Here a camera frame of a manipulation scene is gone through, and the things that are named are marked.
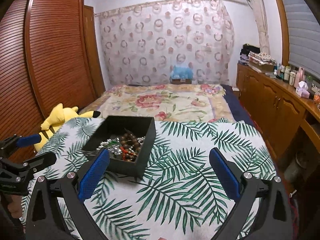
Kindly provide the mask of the person left hand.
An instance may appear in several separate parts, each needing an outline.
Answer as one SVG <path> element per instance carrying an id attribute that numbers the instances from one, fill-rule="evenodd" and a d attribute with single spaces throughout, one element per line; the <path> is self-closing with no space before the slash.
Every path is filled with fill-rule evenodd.
<path id="1" fill-rule="evenodd" d="M 23 215 L 22 196 L 4 194 L 3 199 L 10 216 L 15 219 L 21 218 Z"/>

